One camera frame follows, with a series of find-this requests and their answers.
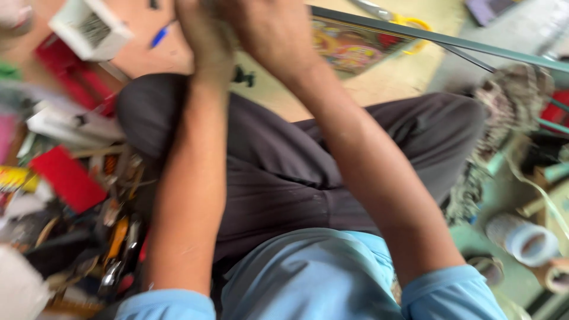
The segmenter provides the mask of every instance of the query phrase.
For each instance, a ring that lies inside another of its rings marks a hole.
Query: wooden floor
[[[392,12],[419,18],[429,23],[434,31],[456,35],[466,17],[462,0],[374,0]],[[32,56],[32,50],[50,34],[47,21],[57,12],[64,0],[36,2],[35,27],[29,34],[3,40],[1,57],[21,67],[26,81],[45,85],[63,92],[63,89],[45,72]],[[107,0],[106,3],[135,34],[135,38],[112,60],[112,63],[131,77],[154,72],[191,72],[191,53],[178,30],[171,32],[157,48],[149,50],[150,39],[172,17],[172,0],[161,0],[159,11],[147,7],[147,1]],[[307,4],[370,17],[348,0],[307,0]],[[429,44],[422,52],[390,59],[373,69],[344,80],[346,89],[362,106],[404,99],[421,94],[428,86],[444,52]],[[233,90],[280,114],[289,121],[310,118],[303,106],[280,83],[245,54],[238,54],[238,62],[247,71],[255,71],[257,85],[245,88],[234,85]]]

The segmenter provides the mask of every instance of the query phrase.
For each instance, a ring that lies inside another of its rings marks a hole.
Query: white box
[[[67,0],[49,26],[81,60],[87,61],[114,58],[133,37],[100,0]]]

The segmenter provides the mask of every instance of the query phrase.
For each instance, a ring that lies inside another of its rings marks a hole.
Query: patterned cloth
[[[491,179],[486,166],[512,130],[531,132],[554,91],[553,78],[541,67],[513,64],[490,75],[473,91],[488,111],[486,130],[472,152],[470,165],[451,189],[445,209],[449,225],[469,221],[479,212],[482,184]]]

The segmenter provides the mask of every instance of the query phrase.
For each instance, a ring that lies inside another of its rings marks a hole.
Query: light blue shirt
[[[483,276],[471,266],[410,282],[393,300],[394,269],[385,241],[368,233],[302,229],[270,239],[225,277],[229,320],[500,319]],[[188,290],[154,290],[125,300],[116,320],[214,320],[213,302]]]

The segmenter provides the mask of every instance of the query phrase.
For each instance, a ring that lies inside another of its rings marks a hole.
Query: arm
[[[195,72],[154,208],[146,283],[209,295],[225,209],[228,89],[232,52],[197,0],[176,1]]]
[[[403,152],[312,50],[310,15],[302,1],[224,3],[244,49],[314,115],[346,186],[387,242],[402,286],[464,264],[437,203]]]

